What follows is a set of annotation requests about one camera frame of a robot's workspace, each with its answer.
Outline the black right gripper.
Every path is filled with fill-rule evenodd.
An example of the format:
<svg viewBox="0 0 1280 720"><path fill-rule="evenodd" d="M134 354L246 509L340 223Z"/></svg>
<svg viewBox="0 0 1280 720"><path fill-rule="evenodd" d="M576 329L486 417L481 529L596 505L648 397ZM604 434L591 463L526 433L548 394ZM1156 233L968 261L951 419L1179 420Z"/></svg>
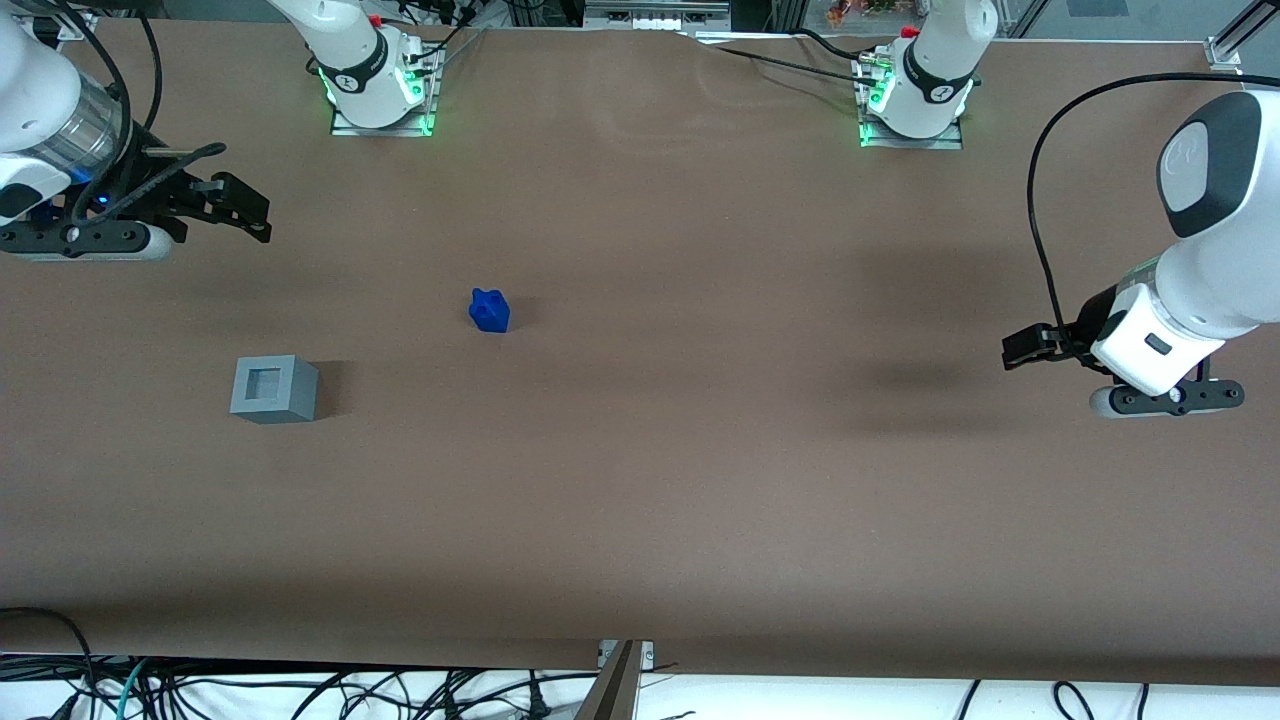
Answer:
<svg viewBox="0 0 1280 720"><path fill-rule="evenodd" d="M60 241L78 240L79 217L90 223L125 217L184 217L229 225L269 243L270 201L264 195L229 172L215 173L206 195L202 181L187 172L189 165L216 154L215 145L189 151L141 145L124 151L120 159L88 173L87 183L68 191L70 206L61 219Z"/></svg>

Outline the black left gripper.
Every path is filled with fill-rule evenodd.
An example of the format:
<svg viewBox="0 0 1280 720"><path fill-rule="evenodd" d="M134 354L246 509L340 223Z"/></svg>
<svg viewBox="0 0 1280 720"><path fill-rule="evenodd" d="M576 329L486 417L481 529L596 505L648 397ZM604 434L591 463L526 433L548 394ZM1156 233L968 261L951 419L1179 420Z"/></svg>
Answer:
<svg viewBox="0 0 1280 720"><path fill-rule="evenodd" d="M1110 374L1094 356L1092 346L1105 333L1117 295L1107 287L1083 302L1071 323L1071 338L1064 327L1033 324L1002 340L1004 370L1011 372L1036 363L1061 363L1070 354L1079 364L1100 374Z"/></svg>

